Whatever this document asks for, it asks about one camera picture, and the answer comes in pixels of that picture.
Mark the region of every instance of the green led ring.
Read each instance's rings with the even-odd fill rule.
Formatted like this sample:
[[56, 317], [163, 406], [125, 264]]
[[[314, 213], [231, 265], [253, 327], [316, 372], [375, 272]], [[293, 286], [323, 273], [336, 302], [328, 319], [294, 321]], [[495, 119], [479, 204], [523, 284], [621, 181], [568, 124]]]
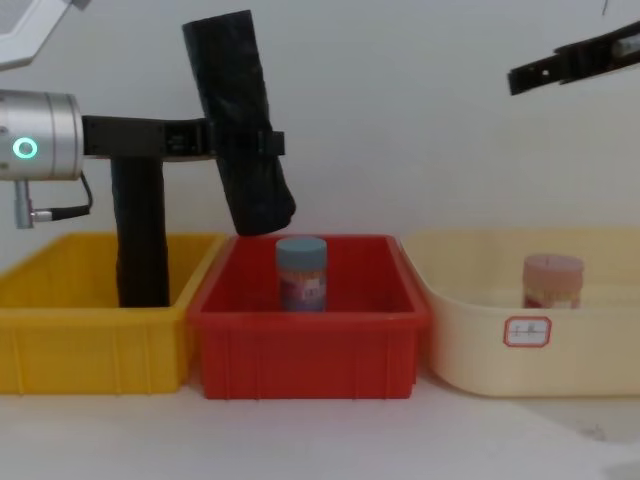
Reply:
[[[31, 152], [23, 153], [20, 149], [23, 145], [29, 145], [31, 147]], [[21, 160], [31, 160], [38, 153], [38, 144], [29, 137], [22, 137], [13, 142], [13, 153], [16, 157]]]

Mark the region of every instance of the white table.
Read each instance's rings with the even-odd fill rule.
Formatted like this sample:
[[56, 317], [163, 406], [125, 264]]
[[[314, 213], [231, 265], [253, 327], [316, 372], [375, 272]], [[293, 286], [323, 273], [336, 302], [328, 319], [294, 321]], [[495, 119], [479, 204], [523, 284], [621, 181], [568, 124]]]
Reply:
[[640, 400], [0, 397], [7, 480], [638, 480]]

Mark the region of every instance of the black cylindrical object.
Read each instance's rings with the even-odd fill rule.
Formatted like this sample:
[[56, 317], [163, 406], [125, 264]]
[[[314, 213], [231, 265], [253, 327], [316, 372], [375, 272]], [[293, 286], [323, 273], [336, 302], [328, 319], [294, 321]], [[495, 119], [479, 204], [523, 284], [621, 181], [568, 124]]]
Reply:
[[[182, 28], [212, 131], [272, 132], [251, 12], [199, 20]], [[236, 231], [260, 235], [286, 227], [296, 204], [280, 160], [239, 147], [216, 145], [215, 151]]]
[[120, 307], [169, 306], [162, 159], [112, 158]]

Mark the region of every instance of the white wall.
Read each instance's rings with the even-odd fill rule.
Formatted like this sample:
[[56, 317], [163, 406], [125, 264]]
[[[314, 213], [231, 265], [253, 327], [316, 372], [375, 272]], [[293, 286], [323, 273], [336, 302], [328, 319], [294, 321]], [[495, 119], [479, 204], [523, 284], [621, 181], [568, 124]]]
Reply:
[[[637, 0], [93, 0], [1, 88], [75, 93], [86, 114], [201, 115], [180, 26], [251, 8], [299, 209], [291, 231], [640, 223], [640, 70], [510, 97], [507, 71], [640, 18]], [[113, 229], [109, 168], [83, 220], [13, 227], [0, 266], [52, 236]], [[166, 167], [170, 230], [232, 231], [213, 162]], [[34, 185], [37, 206], [82, 201]]]

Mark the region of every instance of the blue lid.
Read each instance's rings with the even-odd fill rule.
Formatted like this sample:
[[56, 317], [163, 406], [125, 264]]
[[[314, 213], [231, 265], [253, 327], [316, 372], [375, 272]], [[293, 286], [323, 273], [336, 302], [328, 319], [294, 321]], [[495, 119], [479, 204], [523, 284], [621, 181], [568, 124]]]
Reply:
[[327, 267], [327, 242], [317, 237], [278, 240], [276, 263], [286, 270], [324, 270]]

